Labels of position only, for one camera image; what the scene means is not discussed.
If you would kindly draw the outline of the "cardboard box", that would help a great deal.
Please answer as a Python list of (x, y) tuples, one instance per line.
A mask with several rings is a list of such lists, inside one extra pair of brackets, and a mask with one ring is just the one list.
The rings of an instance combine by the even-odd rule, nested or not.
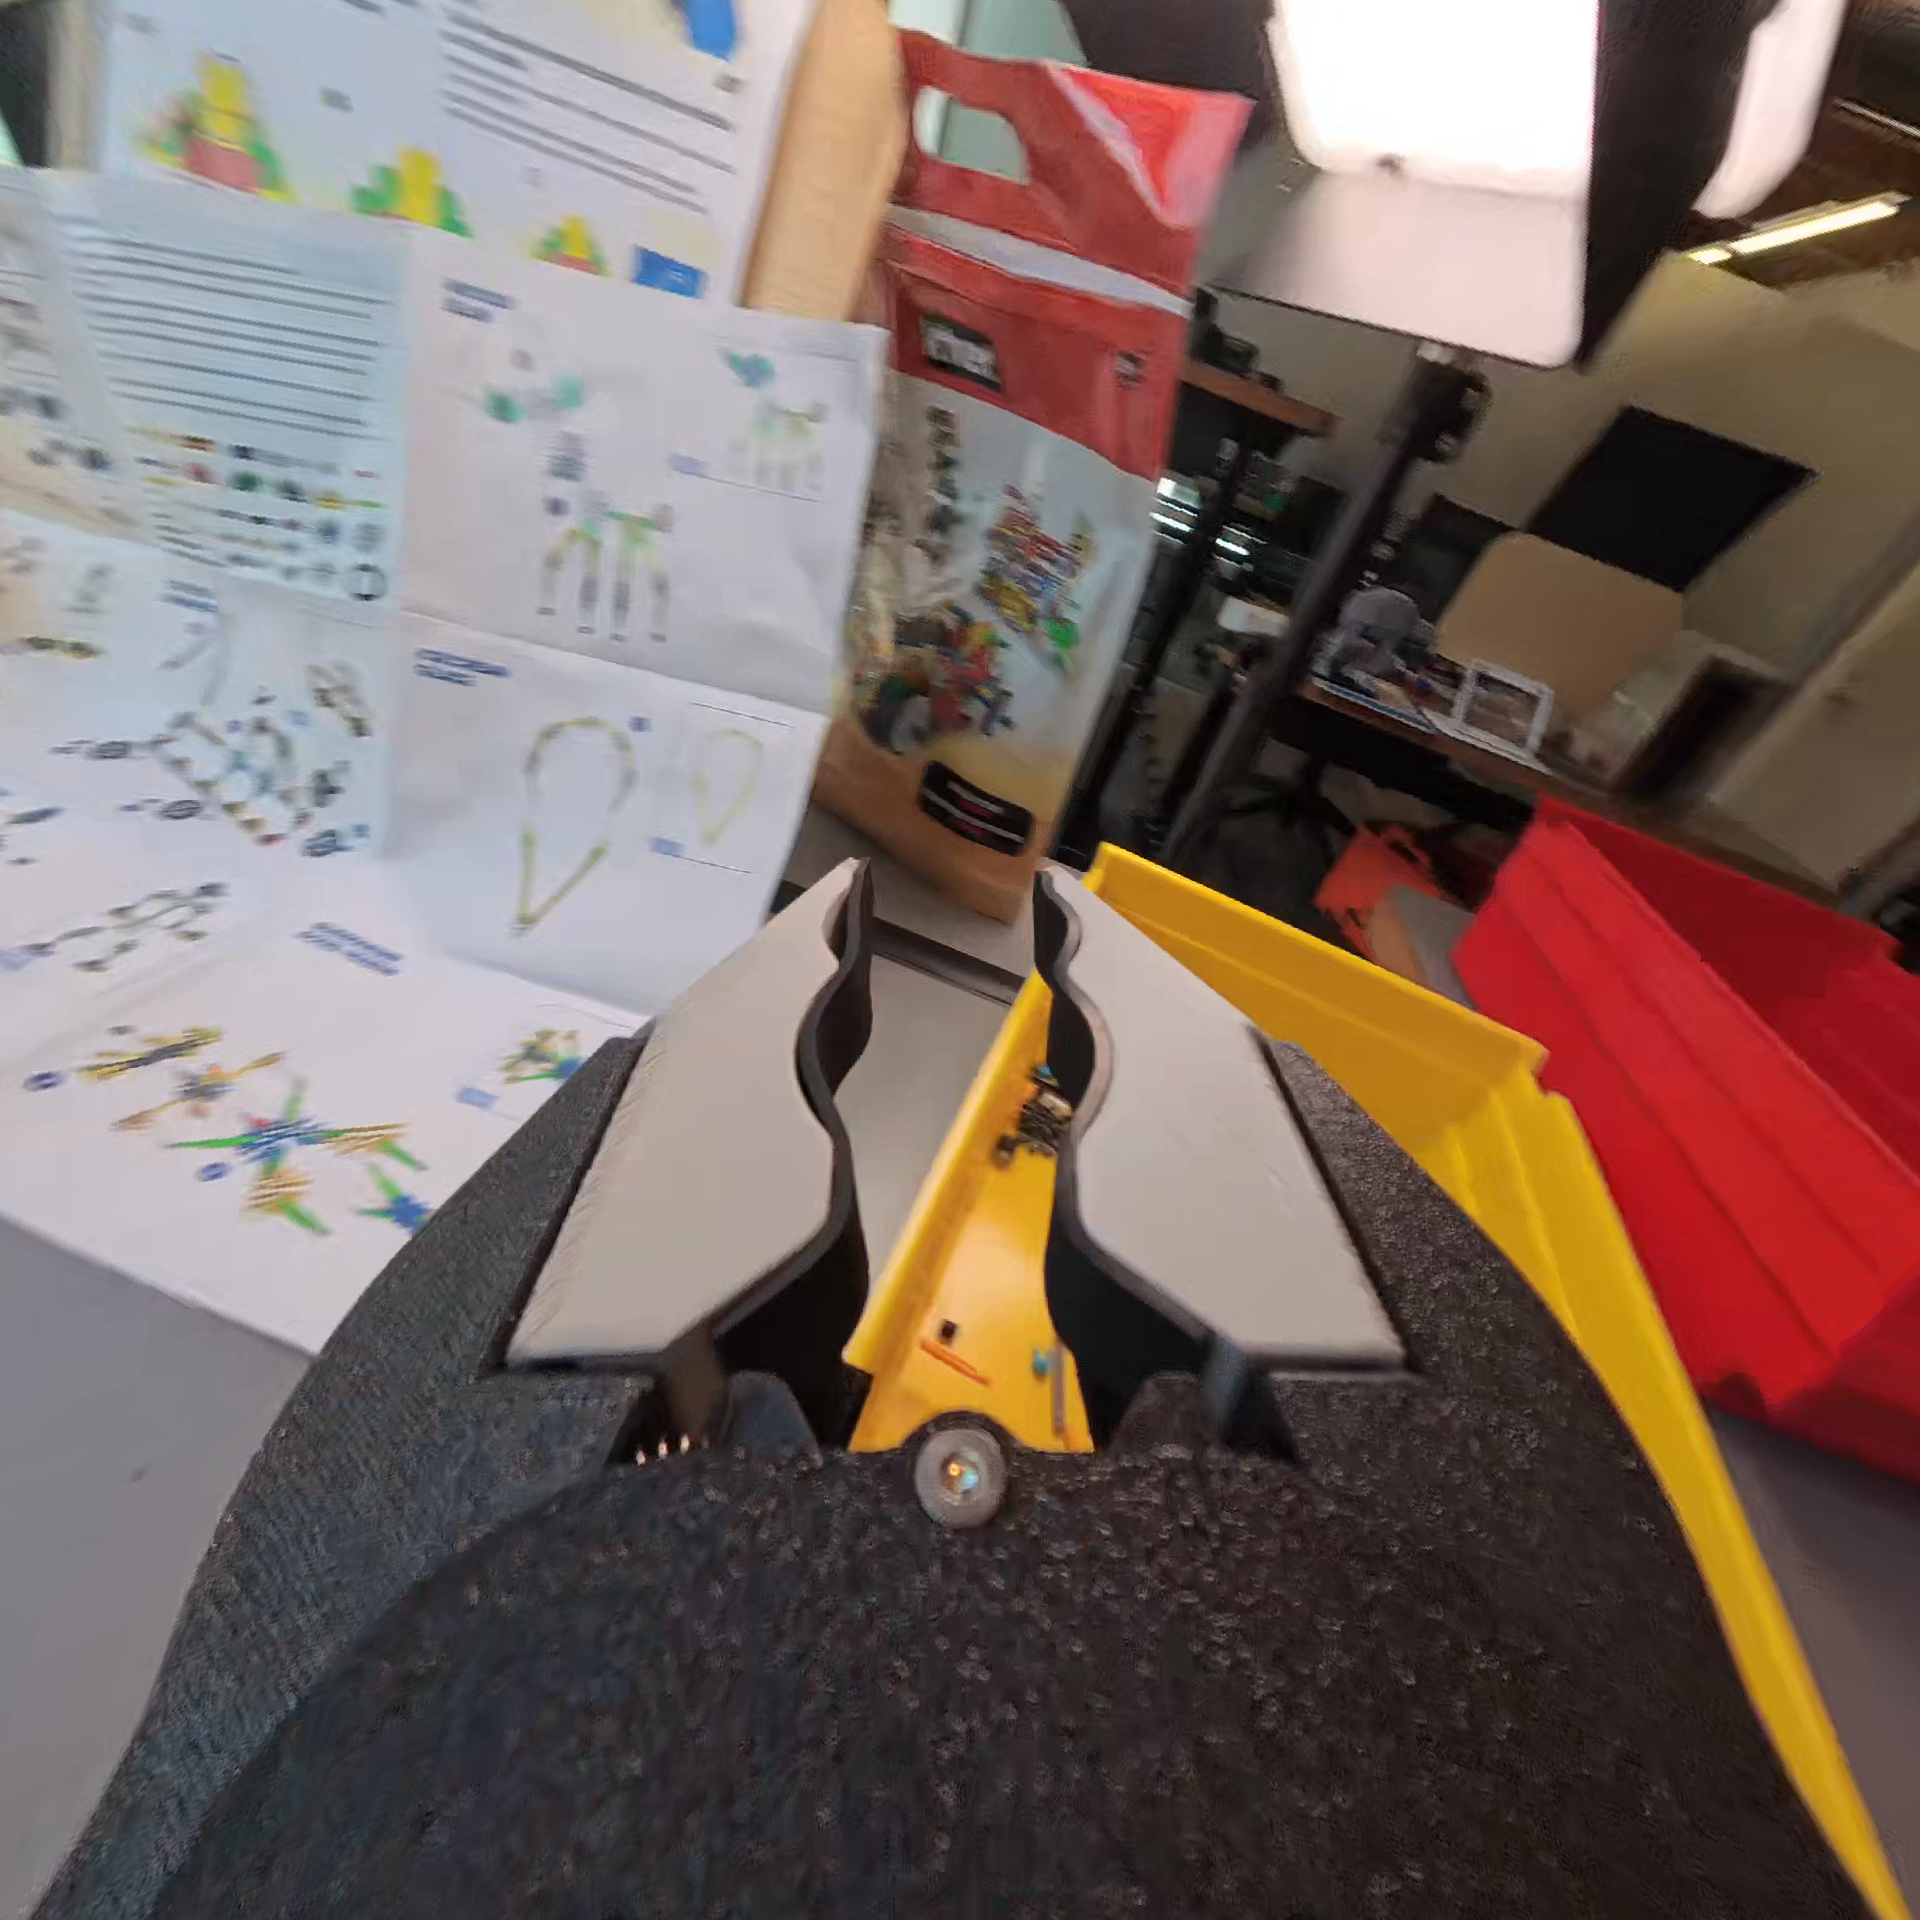
[(1506, 532), (1470, 567), (1437, 621), (1441, 655), (1510, 668), (1553, 692), (1568, 728), (1686, 627), (1686, 596), (1537, 535)]

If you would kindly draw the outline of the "red plastic bin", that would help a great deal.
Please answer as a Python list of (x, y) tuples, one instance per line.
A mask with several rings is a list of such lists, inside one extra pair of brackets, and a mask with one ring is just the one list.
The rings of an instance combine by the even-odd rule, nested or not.
[(1454, 946), (1546, 1046), (1701, 1398), (1919, 1479), (1919, 981), (1827, 904), (1544, 803)]

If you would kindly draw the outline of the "yellow plastic bin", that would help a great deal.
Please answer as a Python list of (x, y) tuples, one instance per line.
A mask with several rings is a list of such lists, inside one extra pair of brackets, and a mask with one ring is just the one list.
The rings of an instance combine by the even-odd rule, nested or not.
[[(1049, 1164), (990, 1170), (1047, 1035), (1026, 926), (911, 908), (877, 879), (873, 1044), (849, 1098), (878, 1277), (849, 1360), (873, 1379), (857, 1448), (983, 1410), (1033, 1448), (1086, 1448), (1071, 1368), (1049, 1355), (1042, 1240)], [(1915, 1915), (1823, 1687), (1814, 1598), (1783, 1510), (1738, 1431), (1723, 1451), (1695, 1398), (1570, 1103), (1521, 1035), (1330, 943), (1119, 850), (1089, 888), (1264, 1034), (1302, 1044), (1467, 1211), (1544, 1295), (1640, 1437), (1720, 1606), (1783, 1762), (1879, 1915)]]

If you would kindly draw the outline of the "orange box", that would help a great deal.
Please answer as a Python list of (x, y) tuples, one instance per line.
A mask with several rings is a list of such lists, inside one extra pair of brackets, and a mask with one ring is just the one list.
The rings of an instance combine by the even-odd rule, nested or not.
[(1442, 828), (1365, 822), (1312, 901), (1362, 958), (1433, 990), (1478, 914), (1441, 856), (1448, 846)]

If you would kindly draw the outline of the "black light stand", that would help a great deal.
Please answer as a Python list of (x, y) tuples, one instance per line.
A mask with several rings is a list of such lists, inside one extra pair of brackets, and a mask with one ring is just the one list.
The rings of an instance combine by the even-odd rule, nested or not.
[(1419, 342), (1406, 382), (1389, 404), (1377, 450), (1314, 551), (1297, 589), (1288, 628), (1239, 678), (1233, 704), (1207, 735), (1207, 756), (1170, 816), (1159, 861), (1187, 874), (1234, 791), (1246, 784), (1277, 711), (1305, 682), (1325, 628), (1359, 584), (1369, 554), (1392, 519), (1414, 470), (1459, 453), (1488, 400), (1478, 351)]

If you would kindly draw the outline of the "grey desk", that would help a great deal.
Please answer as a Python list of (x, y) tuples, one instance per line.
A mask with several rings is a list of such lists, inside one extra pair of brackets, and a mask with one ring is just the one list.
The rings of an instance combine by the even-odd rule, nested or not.
[[(938, 899), (809, 820), (787, 891), (873, 856), (878, 1060), (849, 1086), (872, 1248), (891, 1250), (999, 1008), (1024, 920)], [(6, 1224), (3, 1909), (30, 1914), (147, 1706), (208, 1539), (305, 1357)], [(1821, 1706), (1915, 1904), (1915, 1487), (1710, 1407)]]

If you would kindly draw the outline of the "studio light panel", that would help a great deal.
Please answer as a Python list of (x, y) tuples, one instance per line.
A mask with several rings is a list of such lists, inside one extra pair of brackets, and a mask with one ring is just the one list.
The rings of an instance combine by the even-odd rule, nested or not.
[(1238, 298), (1575, 367), (1690, 216), (1730, 222), (1807, 156), (1842, 3), (1277, 5), (1305, 166)]

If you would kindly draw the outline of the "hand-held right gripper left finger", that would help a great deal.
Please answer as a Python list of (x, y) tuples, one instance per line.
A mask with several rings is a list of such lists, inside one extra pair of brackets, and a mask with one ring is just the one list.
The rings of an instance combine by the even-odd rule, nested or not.
[(507, 1365), (837, 1383), (872, 1280), (837, 1093), (872, 1034), (873, 875), (835, 866), (647, 1029)]

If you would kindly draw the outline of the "printed instruction sheet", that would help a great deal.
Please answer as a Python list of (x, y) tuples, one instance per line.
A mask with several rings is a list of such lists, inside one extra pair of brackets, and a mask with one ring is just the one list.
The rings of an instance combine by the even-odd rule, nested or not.
[(6, 176), (6, 1220), (318, 1352), (766, 918), (890, 348)]
[(112, 174), (456, 234), (733, 304), (808, 3), (131, 3)]

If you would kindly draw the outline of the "red K'nex box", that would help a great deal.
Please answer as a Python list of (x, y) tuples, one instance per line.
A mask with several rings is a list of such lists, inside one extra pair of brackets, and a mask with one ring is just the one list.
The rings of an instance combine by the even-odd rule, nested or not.
[(891, 366), (814, 795), (1016, 920), (1133, 636), (1194, 262), (1250, 104), (901, 36), (907, 96), (1024, 170), (911, 142), (873, 293)]

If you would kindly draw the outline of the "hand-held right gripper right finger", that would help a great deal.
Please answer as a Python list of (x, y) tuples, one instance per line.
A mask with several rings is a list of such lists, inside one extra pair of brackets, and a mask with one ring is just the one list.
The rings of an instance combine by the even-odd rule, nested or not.
[(1086, 883), (1039, 878), (1067, 1103), (1046, 1295), (1080, 1386), (1398, 1376), (1402, 1332), (1270, 1035)]

